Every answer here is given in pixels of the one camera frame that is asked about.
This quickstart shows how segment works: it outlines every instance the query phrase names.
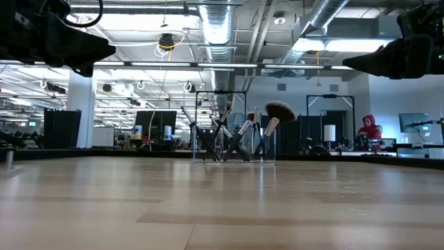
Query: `pillar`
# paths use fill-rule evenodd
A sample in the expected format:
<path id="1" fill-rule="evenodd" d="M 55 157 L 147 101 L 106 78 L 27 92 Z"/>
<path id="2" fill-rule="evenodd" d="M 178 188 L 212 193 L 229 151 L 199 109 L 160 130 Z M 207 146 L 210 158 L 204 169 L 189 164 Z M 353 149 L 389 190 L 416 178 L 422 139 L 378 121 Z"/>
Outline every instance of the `pillar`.
<path id="1" fill-rule="evenodd" d="M 96 80 L 86 78 L 72 70 L 69 73 L 67 110 L 82 110 L 77 147 L 91 148 L 94 127 L 94 102 L 96 100 Z"/>

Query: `monitor screen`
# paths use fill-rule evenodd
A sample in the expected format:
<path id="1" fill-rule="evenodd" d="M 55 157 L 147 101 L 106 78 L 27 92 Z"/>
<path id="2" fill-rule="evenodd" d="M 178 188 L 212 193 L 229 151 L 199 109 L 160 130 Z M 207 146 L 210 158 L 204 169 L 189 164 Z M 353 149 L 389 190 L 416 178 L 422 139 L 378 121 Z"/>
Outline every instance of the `monitor screen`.
<path id="1" fill-rule="evenodd" d="M 401 133 L 430 133 L 430 124 L 413 126 L 420 122 L 430 121 L 429 114 L 425 113 L 406 113 L 400 114 Z"/>

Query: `pipe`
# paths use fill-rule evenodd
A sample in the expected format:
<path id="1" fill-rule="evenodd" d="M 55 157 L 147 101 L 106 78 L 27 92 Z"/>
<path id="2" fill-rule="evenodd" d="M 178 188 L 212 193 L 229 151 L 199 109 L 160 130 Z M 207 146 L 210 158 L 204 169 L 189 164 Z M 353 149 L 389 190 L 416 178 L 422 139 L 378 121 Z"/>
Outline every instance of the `pipe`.
<path id="1" fill-rule="evenodd" d="M 257 42 L 258 45 L 257 45 L 256 51 L 255 51 L 255 56 L 253 57 L 254 63 L 257 62 L 257 59 L 259 59 L 259 54 L 261 53 L 262 46 L 264 45 L 266 32 L 270 26 L 271 20 L 273 18 L 273 14 L 275 13 L 275 7 L 277 4 L 278 4 L 278 0 L 271 1 L 270 8 L 268 9 L 268 16 L 266 17 L 265 24 L 264 24 L 264 27 L 261 32 L 261 36 L 259 38 L 259 42 Z"/>
<path id="2" fill-rule="evenodd" d="M 198 7 L 202 17 L 202 31 L 205 44 L 209 45 L 231 45 L 234 7 L 201 5 Z M 205 49 L 207 59 L 211 63 L 231 63 L 234 50 L 227 47 L 208 47 Z M 213 90 L 234 90 L 234 72 L 211 71 L 211 84 Z M 226 100 L 224 97 L 214 97 L 216 109 L 224 109 Z"/>
<path id="3" fill-rule="evenodd" d="M 327 28 L 334 17 L 341 11 L 349 0 L 316 0 L 313 10 L 301 17 L 296 22 L 296 28 L 293 35 L 295 43 L 293 47 L 281 58 L 281 64 L 296 64 L 302 58 L 306 51 L 298 50 L 297 43 L 302 35 L 315 31 L 316 29 Z"/>
<path id="4" fill-rule="evenodd" d="M 253 55 L 253 49 L 255 48 L 257 35 L 259 34 L 259 28 L 261 27 L 262 17 L 264 16 L 265 5 L 266 5 L 266 0 L 261 0 L 261 3 L 259 5 L 259 10 L 257 11 L 257 21 L 253 29 L 253 34 L 251 36 L 250 46 L 248 48 L 246 63 L 250 62 L 251 56 Z"/>

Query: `black partition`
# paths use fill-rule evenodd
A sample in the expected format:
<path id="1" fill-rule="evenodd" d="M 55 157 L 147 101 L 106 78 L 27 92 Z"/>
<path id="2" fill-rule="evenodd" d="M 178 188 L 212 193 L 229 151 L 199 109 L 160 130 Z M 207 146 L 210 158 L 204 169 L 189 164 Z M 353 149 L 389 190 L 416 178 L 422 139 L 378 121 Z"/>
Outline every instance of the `black partition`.
<path id="1" fill-rule="evenodd" d="M 82 111 L 45 110 L 44 148 L 73 149 L 77 147 Z"/>

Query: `cable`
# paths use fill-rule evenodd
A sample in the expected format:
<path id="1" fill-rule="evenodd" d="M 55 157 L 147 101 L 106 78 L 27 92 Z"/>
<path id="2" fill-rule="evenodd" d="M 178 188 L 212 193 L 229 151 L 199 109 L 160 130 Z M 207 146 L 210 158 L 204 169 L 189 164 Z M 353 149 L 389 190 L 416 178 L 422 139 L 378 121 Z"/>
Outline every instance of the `cable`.
<path id="1" fill-rule="evenodd" d="M 102 19 L 102 16 L 103 16 L 103 0 L 99 0 L 99 15 L 97 16 L 97 18 L 94 21 L 87 23 L 87 24 L 76 24 L 76 23 L 69 21 L 67 18 L 65 18 L 64 22 L 65 22 L 65 24 L 76 27 L 76 28 L 88 28 L 88 27 L 93 27 L 94 25 L 98 24 L 100 22 L 100 20 Z"/>
<path id="2" fill-rule="evenodd" d="M 173 53 L 173 51 L 171 50 L 169 53 L 168 61 L 171 61 L 171 54 L 172 53 Z M 168 73 L 168 70 L 165 71 L 164 80 L 162 81 L 162 87 L 160 87 L 160 91 L 159 91 L 159 97 L 157 98 L 157 101 L 155 103 L 154 111 L 153 111 L 153 114 L 151 115 L 150 126 L 148 127 L 148 145 L 150 146 L 150 151 L 151 151 L 151 125 L 153 124 L 154 115 L 157 110 L 157 107 L 159 106 L 160 97 L 162 96 L 162 92 L 164 90 L 165 80 L 167 79 L 166 78 L 167 73 Z"/>

